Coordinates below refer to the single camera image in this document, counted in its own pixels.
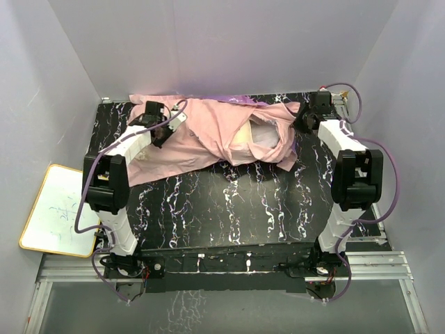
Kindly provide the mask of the cream pillow with bear print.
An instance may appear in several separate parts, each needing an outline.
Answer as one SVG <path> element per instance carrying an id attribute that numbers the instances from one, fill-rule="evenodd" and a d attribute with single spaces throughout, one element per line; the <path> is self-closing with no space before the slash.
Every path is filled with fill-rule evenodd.
<path id="1" fill-rule="evenodd" d="M 275 148 L 279 141 L 280 136 L 275 125 L 248 120 L 236 132 L 232 144 L 255 143 L 266 148 Z"/>

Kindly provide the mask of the pink purple printed pillowcase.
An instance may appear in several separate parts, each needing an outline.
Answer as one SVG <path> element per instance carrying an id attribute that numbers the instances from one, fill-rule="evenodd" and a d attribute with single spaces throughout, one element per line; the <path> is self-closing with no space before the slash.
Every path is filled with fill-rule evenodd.
<path id="1" fill-rule="evenodd" d="M 183 114 L 186 121 L 161 146 L 141 150 L 128 167 L 129 184 L 135 186 L 199 170 L 219 161 L 233 166 L 263 161 L 289 171 L 297 160 L 296 131 L 292 124 L 300 103 L 271 105 L 219 102 L 189 98 Z M 277 143 L 267 145 L 236 137 L 254 123 L 277 134 Z"/>

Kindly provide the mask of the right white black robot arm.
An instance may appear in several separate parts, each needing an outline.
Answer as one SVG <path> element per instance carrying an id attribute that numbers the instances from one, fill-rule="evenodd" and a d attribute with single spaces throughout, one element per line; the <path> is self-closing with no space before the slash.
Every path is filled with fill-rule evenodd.
<path id="1" fill-rule="evenodd" d="M 309 263 L 316 275 L 326 276 L 335 266 L 330 254 L 345 251 L 353 226 L 381 197 L 383 153 L 353 138 L 334 107 L 331 92 L 325 88 L 312 92 L 309 101 L 300 105 L 294 126 L 300 132 L 316 135 L 336 158 L 331 181 L 334 204 L 316 240 L 319 253 Z"/>

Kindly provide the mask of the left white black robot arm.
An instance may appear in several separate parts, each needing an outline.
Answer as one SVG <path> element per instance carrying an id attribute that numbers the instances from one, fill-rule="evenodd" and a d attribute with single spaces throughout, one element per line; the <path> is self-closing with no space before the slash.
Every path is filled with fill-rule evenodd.
<path id="1" fill-rule="evenodd" d="M 119 268 L 126 276 L 135 278 L 143 271 L 143 260 L 134 255 L 138 241 L 131 230 L 127 215 L 130 194 L 129 164 L 150 145 L 162 145 L 185 123 L 186 100 L 169 108 L 161 102 L 145 103 L 143 113 L 135 117 L 125 132 L 97 155 L 83 160 L 81 203 L 75 220 L 75 231 L 82 233 L 79 221 L 84 203 L 88 203 L 108 237 L 110 252 L 123 256 Z"/>

